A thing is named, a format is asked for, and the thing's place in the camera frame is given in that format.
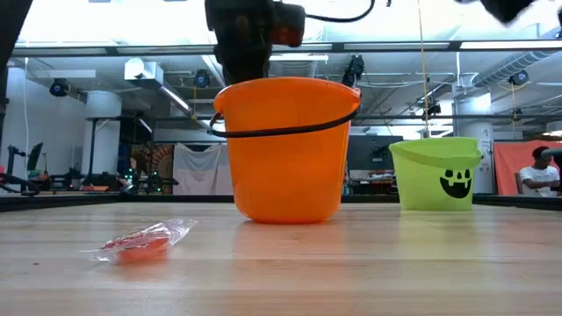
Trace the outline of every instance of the plastic wrapper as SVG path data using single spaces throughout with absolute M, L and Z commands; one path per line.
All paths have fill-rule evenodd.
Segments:
M 197 223 L 191 219 L 169 219 L 139 226 L 107 241 L 100 249 L 90 251 L 91 258 L 119 264 L 161 258 Z

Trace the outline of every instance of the bucket handle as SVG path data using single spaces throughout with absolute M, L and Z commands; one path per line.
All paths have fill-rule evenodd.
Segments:
M 404 149 L 402 147 L 394 146 L 394 144 L 391 145 L 391 150 L 396 154 L 408 158 L 408 160 L 423 163 L 431 167 L 443 168 L 443 169 L 459 169 L 457 167 L 459 164 L 467 166 L 461 169 L 472 168 L 477 166 L 482 160 L 482 152 L 478 148 L 476 148 L 473 154 L 470 154 L 468 156 L 463 155 L 463 156 L 453 156 L 448 158 L 439 158 L 426 154 L 415 153 L 407 149 Z
M 211 118 L 211 121 L 209 122 L 209 132 L 215 136 L 223 137 L 223 138 L 252 138 L 252 137 L 282 136 L 282 135 L 293 135 L 298 133 L 319 132 L 349 122 L 359 113 L 359 109 L 360 106 L 357 106 L 353 112 L 342 118 L 337 118 L 325 123 L 314 124 L 310 126 L 282 127 L 282 128 L 271 128 L 271 129 L 257 130 L 257 131 L 239 131 L 239 132 L 221 132 L 215 130 L 213 128 L 213 125 L 217 122 L 218 119 L 222 118 L 222 113 L 216 113 L 215 115 L 213 115 L 213 118 Z

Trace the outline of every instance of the wooden table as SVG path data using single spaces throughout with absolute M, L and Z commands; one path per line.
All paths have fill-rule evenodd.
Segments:
M 159 219 L 200 223 L 168 261 L 80 250 Z M 343 205 L 312 226 L 233 205 L 110 204 L 0 213 L 0 315 L 560 315 L 562 213 Z

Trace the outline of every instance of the white column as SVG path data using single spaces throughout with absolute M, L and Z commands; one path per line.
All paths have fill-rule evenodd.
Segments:
M 107 91 L 88 92 L 86 103 L 86 118 L 117 117 L 121 115 L 121 97 Z M 87 121 L 84 130 L 84 146 L 82 158 L 82 173 L 88 174 L 90 167 L 91 125 Z M 119 132 L 121 123 L 100 119 L 96 126 L 96 141 L 94 147 L 94 163 L 92 172 L 101 174 L 117 173 L 119 159 Z
M 492 98 L 490 93 L 466 97 L 455 97 L 457 115 L 491 114 Z M 473 137 L 479 140 L 479 148 L 484 155 L 480 165 L 474 170 L 474 193 L 494 193 L 494 127 L 486 119 L 455 120 L 457 136 Z

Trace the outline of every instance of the orange cloth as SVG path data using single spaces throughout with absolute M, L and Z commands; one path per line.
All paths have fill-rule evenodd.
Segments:
M 555 141 L 533 140 L 528 142 L 494 143 L 495 178 L 498 194 L 503 196 L 517 195 L 515 174 L 524 167 L 535 162 L 532 156 L 537 147 L 562 148 L 562 143 Z

